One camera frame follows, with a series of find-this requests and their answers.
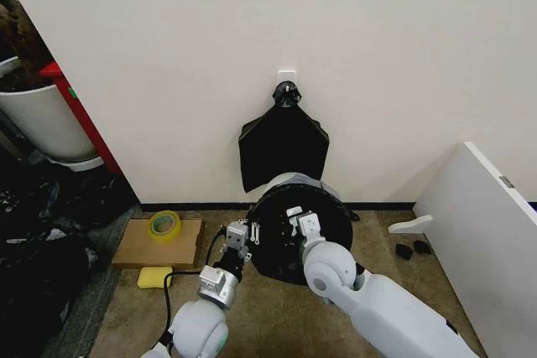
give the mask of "brown carpet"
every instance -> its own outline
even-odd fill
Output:
[[[206,224],[200,263],[220,225],[244,217],[245,211],[182,212]],[[414,218],[412,211],[359,211],[354,223],[352,254],[371,272],[391,277],[416,297],[448,318],[467,343],[485,353],[451,286],[434,256],[414,254],[410,261],[395,256],[395,244],[412,246],[422,236],[389,235],[388,226]],[[216,244],[213,259],[219,258]],[[162,290],[140,290],[138,270],[125,270],[108,306],[91,358],[139,357],[151,348],[164,329]],[[174,279],[170,289],[172,312],[196,300],[197,276]],[[260,276],[252,263],[244,269],[237,296],[227,314],[229,337],[221,357],[379,357],[356,333],[350,319],[334,305],[323,304],[308,288]]]

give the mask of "white wall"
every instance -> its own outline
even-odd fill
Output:
[[[413,201],[470,139],[537,200],[537,0],[22,0],[143,202],[251,200],[278,68],[346,201]]]

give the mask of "cardboard sheet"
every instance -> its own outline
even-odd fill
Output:
[[[171,266],[193,269],[200,253],[201,219],[181,220],[183,228],[176,238],[156,241],[148,234],[149,220],[130,220],[112,260],[118,268]]]

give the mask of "potted plant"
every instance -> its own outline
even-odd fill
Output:
[[[96,150],[58,88],[39,72],[54,59],[19,0],[0,0],[0,109],[47,157],[73,164]]]

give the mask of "white plant pot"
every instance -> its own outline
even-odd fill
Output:
[[[20,66],[18,58],[0,63],[1,77]],[[90,139],[58,87],[0,92],[0,109],[53,162],[79,163],[98,158]]]

